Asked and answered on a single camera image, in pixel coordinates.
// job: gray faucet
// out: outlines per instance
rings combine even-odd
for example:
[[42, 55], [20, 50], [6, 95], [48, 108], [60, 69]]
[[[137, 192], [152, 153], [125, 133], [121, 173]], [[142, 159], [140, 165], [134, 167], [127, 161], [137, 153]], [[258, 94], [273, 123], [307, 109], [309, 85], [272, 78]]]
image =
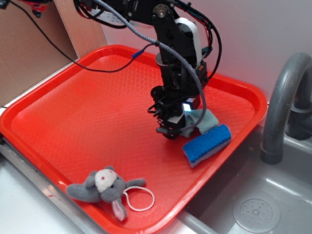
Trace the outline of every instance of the gray faucet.
[[286, 133], [298, 140], [312, 136], [312, 58], [305, 53], [291, 56], [275, 85], [261, 144], [261, 159], [277, 164], [283, 159]]

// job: stainless steel sink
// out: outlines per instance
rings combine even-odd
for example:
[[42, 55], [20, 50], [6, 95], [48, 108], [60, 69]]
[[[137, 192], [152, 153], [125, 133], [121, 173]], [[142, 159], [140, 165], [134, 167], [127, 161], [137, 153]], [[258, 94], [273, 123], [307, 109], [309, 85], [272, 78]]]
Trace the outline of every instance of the stainless steel sink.
[[258, 127], [185, 208], [205, 233], [312, 233], [312, 146], [286, 136], [283, 160], [269, 165], [261, 141]]

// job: white rubber band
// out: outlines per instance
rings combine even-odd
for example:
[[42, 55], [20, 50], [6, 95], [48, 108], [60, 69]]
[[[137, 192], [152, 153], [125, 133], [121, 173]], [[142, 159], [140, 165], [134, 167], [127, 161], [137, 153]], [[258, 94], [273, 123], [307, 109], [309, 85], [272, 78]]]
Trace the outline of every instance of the white rubber band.
[[[148, 206], [148, 207], [146, 207], [146, 208], [143, 208], [143, 209], [134, 208], [134, 207], [131, 205], [130, 200], [129, 200], [129, 196], [128, 196], [128, 194], [127, 194], [127, 191], [130, 190], [130, 189], [141, 189], [141, 190], [147, 191], [147, 192], [152, 196], [152, 198], [153, 198], [153, 201], [152, 201], [152, 203], [150, 204], [150, 206]], [[140, 186], [131, 186], [131, 187], [129, 187], [129, 188], [126, 188], [126, 189], [123, 191], [123, 194], [126, 195], [127, 203], [128, 203], [128, 205], [129, 205], [129, 207], [130, 207], [132, 210], [134, 210], [134, 211], [141, 212], [141, 211], [149, 210], [149, 209], [154, 205], [154, 203], [155, 203], [155, 196], [154, 196], [154, 194], [152, 193], [152, 191], [149, 190], [149, 189], [147, 189], [147, 188], [144, 188], [144, 187], [140, 187]]]

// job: plastic tray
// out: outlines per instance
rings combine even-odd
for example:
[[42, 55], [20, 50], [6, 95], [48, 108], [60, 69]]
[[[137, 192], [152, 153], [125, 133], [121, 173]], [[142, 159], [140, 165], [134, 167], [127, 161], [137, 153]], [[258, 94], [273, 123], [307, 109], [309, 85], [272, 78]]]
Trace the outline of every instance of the plastic tray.
[[[96, 69], [116, 69], [136, 50], [100, 48], [80, 59]], [[147, 113], [150, 90], [161, 85], [155, 56], [144, 53], [112, 74], [72, 65], [11, 105], [0, 117], [0, 132], [35, 167], [65, 192], [93, 170], [112, 165], [125, 180], [144, 177], [156, 197], [148, 211], [129, 209], [118, 221], [110, 204], [75, 201], [109, 233], [152, 233], [167, 225], [213, 176], [263, 118], [264, 95], [255, 87], [216, 75], [205, 88], [208, 108], [232, 132], [223, 151], [191, 168], [182, 146], [190, 139], [168, 140], [156, 133]], [[133, 206], [148, 206], [148, 194], [130, 192]]]

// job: gray braided cable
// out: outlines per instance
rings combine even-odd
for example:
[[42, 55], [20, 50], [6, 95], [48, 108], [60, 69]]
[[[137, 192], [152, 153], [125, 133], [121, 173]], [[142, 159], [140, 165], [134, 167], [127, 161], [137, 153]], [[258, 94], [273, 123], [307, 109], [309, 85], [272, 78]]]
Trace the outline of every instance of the gray braided cable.
[[202, 99], [202, 103], [203, 103], [203, 111], [200, 115], [200, 117], [198, 118], [197, 122], [195, 122], [194, 124], [190, 125], [190, 126], [186, 126], [181, 128], [181, 132], [184, 132], [186, 130], [195, 128], [204, 118], [205, 113], [206, 113], [206, 109], [207, 109], [207, 103], [206, 103], [206, 99], [205, 99], [205, 95], [204, 95], [204, 91], [201, 87], [201, 83], [199, 78], [197, 77], [196, 71], [195, 69], [188, 63], [188, 61], [182, 57], [177, 51], [175, 51], [174, 49], [172, 49], [171, 47], [167, 46], [166, 44], [157, 41], [155, 39], [149, 38], [143, 34], [141, 34], [138, 30], [136, 30], [121, 14], [119, 14], [114, 8], [112, 8], [110, 5], [106, 4], [105, 2], [103, 2], [102, 0], [93, 0], [94, 2], [96, 2], [98, 5], [104, 7], [107, 11], [113, 13], [118, 19], [120, 19], [133, 33], [135, 33], [138, 37], [142, 38], [143, 40], [146, 40], [154, 45], [157, 45], [159, 48], [167, 51], [168, 53], [172, 54], [173, 56], [175, 56], [180, 62], [181, 64], [187, 69], [187, 71], [190, 73], [191, 77], [194, 79], [195, 84], [198, 88], [199, 94], [201, 96]]

